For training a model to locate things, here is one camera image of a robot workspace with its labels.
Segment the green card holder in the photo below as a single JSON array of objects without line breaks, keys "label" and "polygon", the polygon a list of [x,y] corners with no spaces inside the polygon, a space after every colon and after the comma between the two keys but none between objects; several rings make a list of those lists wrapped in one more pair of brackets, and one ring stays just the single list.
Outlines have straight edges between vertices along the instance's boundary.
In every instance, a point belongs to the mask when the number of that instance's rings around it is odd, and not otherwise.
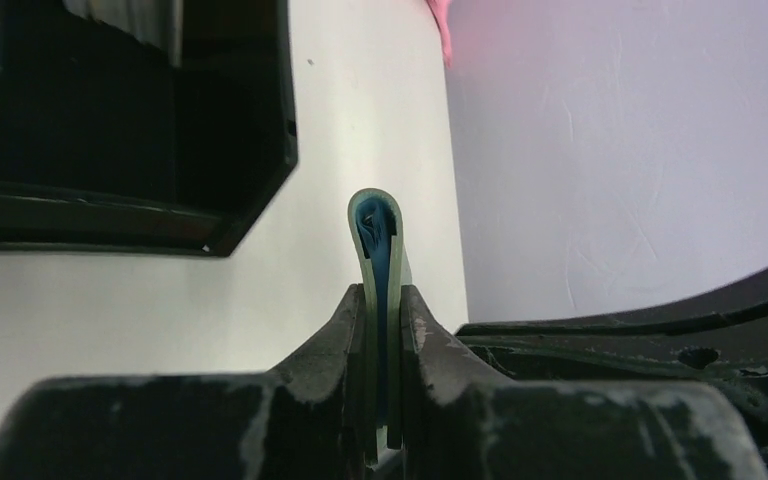
[{"label": "green card holder", "polygon": [[347,215],[364,294],[360,434],[363,461],[373,467],[402,447],[400,307],[411,275],[402,214],[391,194],[362,189],[350,199]]}]

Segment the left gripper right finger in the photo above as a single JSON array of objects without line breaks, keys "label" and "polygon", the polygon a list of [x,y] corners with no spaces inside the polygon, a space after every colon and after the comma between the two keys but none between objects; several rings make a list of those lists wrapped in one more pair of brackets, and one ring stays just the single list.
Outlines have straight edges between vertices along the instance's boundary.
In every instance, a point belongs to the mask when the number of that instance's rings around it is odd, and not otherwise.
[{"label": "left gripper right finger", "polygon": [[711,386],[516,381],[401,299],[409,479],[766,479],[750,432]]}]

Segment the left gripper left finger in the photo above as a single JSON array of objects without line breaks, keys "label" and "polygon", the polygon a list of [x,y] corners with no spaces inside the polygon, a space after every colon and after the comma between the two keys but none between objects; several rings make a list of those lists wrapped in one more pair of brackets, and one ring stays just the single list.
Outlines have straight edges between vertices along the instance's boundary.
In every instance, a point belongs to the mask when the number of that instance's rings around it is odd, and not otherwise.
[{"label": "left gripper left finger", "polygon": [[260,373],[42,380],[0,424],[0,479],[362,479],[359,285]]}]

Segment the black card box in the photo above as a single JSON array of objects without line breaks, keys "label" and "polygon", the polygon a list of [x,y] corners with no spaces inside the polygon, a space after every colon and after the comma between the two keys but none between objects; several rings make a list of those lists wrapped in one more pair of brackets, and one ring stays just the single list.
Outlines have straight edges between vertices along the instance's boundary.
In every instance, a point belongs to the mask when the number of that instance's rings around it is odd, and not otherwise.
[{"label": "black card box", "polygon": [[0,1],[0,251],[227,257],[298,162],[285,1]]}]

